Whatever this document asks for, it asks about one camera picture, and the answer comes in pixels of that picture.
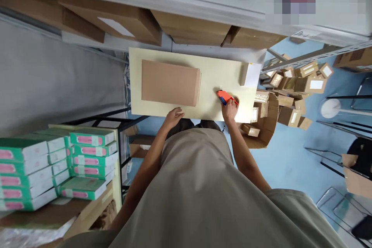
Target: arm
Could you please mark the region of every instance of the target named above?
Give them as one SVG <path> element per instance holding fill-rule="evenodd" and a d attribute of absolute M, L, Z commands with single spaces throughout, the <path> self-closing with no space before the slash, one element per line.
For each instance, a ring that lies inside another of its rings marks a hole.
<path fill-rule="evenodd" d="M 184 113 L 181 113 L 181 111 L 181 108 L 175 108 L 168 113 L 163 125 L 159 129 L 159 132 L 154 139 L 154 142 L 147 152 L 141 167 L 139 168 L 131 186 L 129 187 L 124 204 L 111 224 L 110 230 L 115 231 L 117 234 L 129 220 L 148 185 L 159 172 L 160 156 L 163 151 L 165 140 L 170 129 L 176 126 L 179 120 L 185 115 Z"/>
<path fill-rule="evenodd" d="M 258 169 L 258 165 L 249 151 L 243 136 L 238 129 L 238 126 L 236 125 L 235 116 L 237 112 L 238 106 L 232 100 L 229 100 L 226 106 L 222 105 L 222 115 L 230 132 L 231 143 L 233 146 L 232 152 L 234 154 L 236 165 L 238 170 L 244 174 L 244 176 L 247 177 L 258 189 L 260 189 L 262 192 L 268 191 L 271 189 L 271 187 Z"/>

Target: black pants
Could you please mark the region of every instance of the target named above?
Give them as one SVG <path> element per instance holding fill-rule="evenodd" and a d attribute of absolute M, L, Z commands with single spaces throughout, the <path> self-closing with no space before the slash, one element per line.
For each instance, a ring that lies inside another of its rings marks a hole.
<path fill-rule="evenodd" d="M 174 126 L 168 133 L 167 139 L 179 132 L 192 129 L 192 128 L 209 128 L 221 132 L 219 126 L 212 120 L 202 120 L 200 124 L 194 125 L 190 119 L 181 118 L 176 126 Z"/>

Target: hand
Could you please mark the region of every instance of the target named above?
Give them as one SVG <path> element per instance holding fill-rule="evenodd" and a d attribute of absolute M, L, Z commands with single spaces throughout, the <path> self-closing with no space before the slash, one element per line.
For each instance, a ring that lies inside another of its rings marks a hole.
<path fill-rule="evenodd" d="M 238 113 L 238 105 L 230 99 L 226 106 L 221 103 L 222 116 L 224 117 L 226 124 L 233 124 L 235 122 L 235 116 Z"/>
<path fill-rule="evenodd" d="M 167 131 L 170 131 L 178 124 L 179 120 L 185 116 L 185 114 L 181 112 L 182 109 L 180 107 L 172 109 L 165 118 L 162 127 Z"/>

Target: beige shirt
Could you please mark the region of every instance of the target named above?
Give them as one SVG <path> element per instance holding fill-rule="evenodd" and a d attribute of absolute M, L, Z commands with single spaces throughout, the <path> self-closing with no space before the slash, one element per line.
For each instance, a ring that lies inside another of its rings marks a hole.
<path fill-rule="evenodd" d="M 165 142 L 162 167 L 133 215 L 111 244 L 110 232 L 100 242 L 105 236 L 107 246 L 89 247 L 346 247 L 306 194 L 262 193 L 234 167 L 225 135 L 201 128 Z"/>

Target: light yellow table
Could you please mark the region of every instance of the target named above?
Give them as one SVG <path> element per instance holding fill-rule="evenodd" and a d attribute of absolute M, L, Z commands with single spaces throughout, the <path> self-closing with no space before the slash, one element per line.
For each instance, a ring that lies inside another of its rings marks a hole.
<path fill-rule="evenodd" d="M 246 88 L 239 85 L 243 62 L 141 48 L 129 48 L 133 114 L 166 116 L 170 110 L 178 107 L 175 104 L 141 99 L 143 59 L 200 69 L 199 101 L 195 107 L 180 106 L 185 113 L 185 118 L 223 121 L 221 102 L 216 91 L 224 90 L 236 95 L 240 100 L 235 121 L 250 122 L 257 87 Z"/>

